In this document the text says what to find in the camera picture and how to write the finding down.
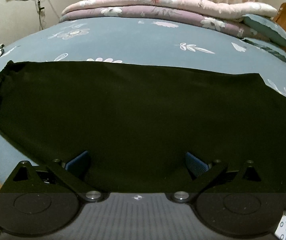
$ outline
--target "purple floral blanket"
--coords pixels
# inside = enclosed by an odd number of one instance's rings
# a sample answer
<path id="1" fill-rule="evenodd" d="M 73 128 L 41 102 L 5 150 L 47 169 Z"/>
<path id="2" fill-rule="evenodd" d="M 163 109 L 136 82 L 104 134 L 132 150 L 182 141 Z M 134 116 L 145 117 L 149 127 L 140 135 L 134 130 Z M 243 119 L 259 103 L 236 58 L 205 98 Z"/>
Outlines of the purple floral blanket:
<path id="1" fill-rule="evenodd" d="M 65 14 L 60 19 L 60 22 L 94 17 L 151 18 L 167 20 L 203 28 L 209 28 L 240 39 L 249 37 L 260 39 L 263 41 L 269 41 L 269 39 L 264 35 L 238 22 L 208 17 L 184 10 L 176 10 L 172 8 L 148 5 L 77 10 Z M 173 23 L 168 23 L 167 26 L 175 28 L 177 25 Z"/>

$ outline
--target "bed sheet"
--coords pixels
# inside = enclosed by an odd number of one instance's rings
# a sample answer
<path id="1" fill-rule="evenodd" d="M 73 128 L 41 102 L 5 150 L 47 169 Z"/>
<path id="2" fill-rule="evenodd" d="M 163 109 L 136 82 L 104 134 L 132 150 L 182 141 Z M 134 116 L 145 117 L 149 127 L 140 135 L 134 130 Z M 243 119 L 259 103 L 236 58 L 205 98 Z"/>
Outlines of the bed sheet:
<path id="1" fill-rule="evenodd" d="M 0 71 L 9 60 L 88 60 L 230 74 L 259 73 L 266 85 L 286 96 L 286 63 L 277 57 L 211 29 L 164 20 L 101 17 L 62 22 L 7 46 L 0 57 Z M 1 183 L 25 159 L 18 148 L 0 135 Z M 277 231 L 283 239 L 286 238 L 284 215 Z"/>

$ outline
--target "bed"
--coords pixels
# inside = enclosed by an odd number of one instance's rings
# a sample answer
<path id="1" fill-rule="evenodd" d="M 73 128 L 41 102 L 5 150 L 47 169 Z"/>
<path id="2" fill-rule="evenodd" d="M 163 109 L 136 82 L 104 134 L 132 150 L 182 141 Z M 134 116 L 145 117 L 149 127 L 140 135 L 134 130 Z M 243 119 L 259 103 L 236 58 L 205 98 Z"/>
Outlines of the bed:
<path id="1" fill-rule="evenodd" d="M 149 11 L 143 12 L 147 9 L 144 8 L 146 3 L 127 3 L 126 10 L 120 7 L 124 4 L 118 7 L 113 3 L 113 7 L 100 4 L 97 9 L 89 1 L 80 3 L 82 10 L 67 9 L 59 24 L 7 46 L 0 57 L 0 71 L 12 60 L 105 61 L 196 68 L 229 74 L 259 73 L 267 86 L 286 97 L 286 62 L 243 41 L 244 37 L 264 40 L 265 36 L 250 28 L 245 28 L 240 35 L 240 23 L 237 21 L 222 20 L 224 27 L 230 24 L 234 28 L 223 31 L 221 22 L 215 22 L 207 15 L 202 16 L 198 24 L 193 24 L 192 17 L 180 13 L 179 9 L 183 8 L 165 9 L 160 5 L 151 7 L 155 4 L 150 4 Z M 19 161 L 26 159 L 19 149 L 0 135 L 1 183 Z M 33 165 L 37 164 L 35 160 L 28 160 Z M 286 214 L 277 235 L 281 239 L 286 238 Z"/>

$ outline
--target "silver bolt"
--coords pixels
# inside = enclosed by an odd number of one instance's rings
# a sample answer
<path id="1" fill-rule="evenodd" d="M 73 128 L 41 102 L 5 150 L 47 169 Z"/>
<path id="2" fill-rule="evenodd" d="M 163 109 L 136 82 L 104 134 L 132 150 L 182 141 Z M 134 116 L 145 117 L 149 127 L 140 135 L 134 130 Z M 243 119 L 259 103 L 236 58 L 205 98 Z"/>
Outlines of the silver bolt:
<path id="1" fill-rule="evenodd" d="M 98 199 L 98 198 L 101 197 L 101 193 L 98 192 L 98 191 L 93 190 L 93 191 L 87 192 L 87 193 L 85 194 L 85 196 L 86 196 L 87 198 L 89 198 L 89 199 Z"/>
<path id="2" fill-rule="evenodd" d="M 179 200 L 185 200 L 189 197 L 190 195 L 185 192 L 185 191 L 178 191 L 174 193 L 174 198 L 179 199 Z"/>

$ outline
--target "gray ribbed surface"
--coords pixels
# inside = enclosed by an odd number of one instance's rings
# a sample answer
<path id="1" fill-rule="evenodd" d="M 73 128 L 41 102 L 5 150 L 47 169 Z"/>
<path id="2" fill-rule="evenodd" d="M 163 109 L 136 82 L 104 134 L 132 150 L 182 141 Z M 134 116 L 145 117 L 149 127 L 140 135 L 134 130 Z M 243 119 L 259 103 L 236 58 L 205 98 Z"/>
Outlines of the gray ribbed surface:
<path id="1" fill-rule="evenodd" d="M 77 219 L 52 235 L 34 240 L 228 240 L 206 228 L 188 205 L 165 194 L 112 193 L 100 203 L 84 206 Z M 1 239 L 22 239 L 2 234 Z M 277 240 L 269 235 L 257 240 Z"/>

